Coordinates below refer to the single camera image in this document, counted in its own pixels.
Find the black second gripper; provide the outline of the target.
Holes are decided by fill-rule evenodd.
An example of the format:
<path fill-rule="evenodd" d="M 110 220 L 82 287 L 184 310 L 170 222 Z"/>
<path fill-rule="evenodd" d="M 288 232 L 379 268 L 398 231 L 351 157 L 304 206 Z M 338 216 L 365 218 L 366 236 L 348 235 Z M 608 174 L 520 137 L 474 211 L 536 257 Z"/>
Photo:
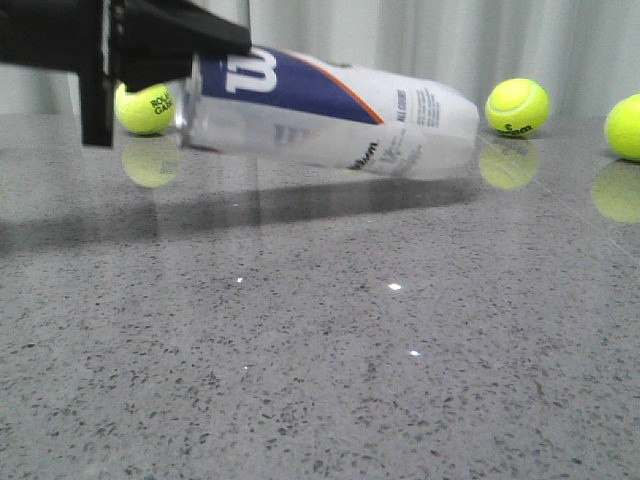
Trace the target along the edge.
<path fill-rule="evenodd" d="M 111 37 L 122 16 L 122 82 L 131 91 L 191 75 L 193 58 L 247 54 L 249 30 L 190 1 L 3 1 L 1 61 L 74 72 L 82 143 L 111 147 Z"/>

